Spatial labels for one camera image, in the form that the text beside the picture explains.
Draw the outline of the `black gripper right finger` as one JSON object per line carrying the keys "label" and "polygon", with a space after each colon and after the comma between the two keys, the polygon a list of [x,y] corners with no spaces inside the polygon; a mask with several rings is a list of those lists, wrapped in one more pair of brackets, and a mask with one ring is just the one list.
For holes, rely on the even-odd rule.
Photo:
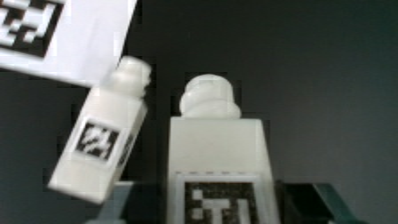
{"label": "black gripper right finger", "polygon": [[367,224],[328,183],[277,183],[282,224]]}

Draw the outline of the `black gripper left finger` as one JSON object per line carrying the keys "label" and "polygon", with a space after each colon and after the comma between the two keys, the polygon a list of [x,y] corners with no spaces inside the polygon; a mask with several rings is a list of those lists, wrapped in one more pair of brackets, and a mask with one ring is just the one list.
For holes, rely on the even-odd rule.
{"label": "black gripper left finger", "polygon": [[115,183],[109,197],[102,203],[97,217],[85,221],[83,224],[125,224],[120,218],[127,196],[133,188],[131,181],[118,181]]}

